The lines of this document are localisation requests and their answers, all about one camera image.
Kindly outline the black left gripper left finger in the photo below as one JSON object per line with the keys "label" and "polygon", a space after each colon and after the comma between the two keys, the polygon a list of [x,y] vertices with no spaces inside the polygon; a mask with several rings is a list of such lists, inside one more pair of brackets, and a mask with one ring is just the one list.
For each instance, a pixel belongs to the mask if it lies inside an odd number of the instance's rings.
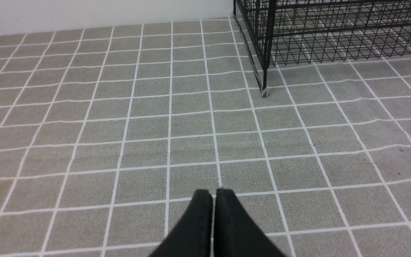
{"label": "black left gripper left finger", "polygon": [[212,234],[213,199],[197,189],[179,221],[151,257],[208,257]]}

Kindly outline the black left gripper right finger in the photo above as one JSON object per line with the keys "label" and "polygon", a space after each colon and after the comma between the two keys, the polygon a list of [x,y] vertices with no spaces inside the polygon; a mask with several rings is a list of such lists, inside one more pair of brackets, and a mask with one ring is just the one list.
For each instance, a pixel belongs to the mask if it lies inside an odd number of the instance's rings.
{"label": "black left gripper right finger", "polygon": [[215,257],[285,257],[252,220],[231,189],[217,189],[214,224]]}

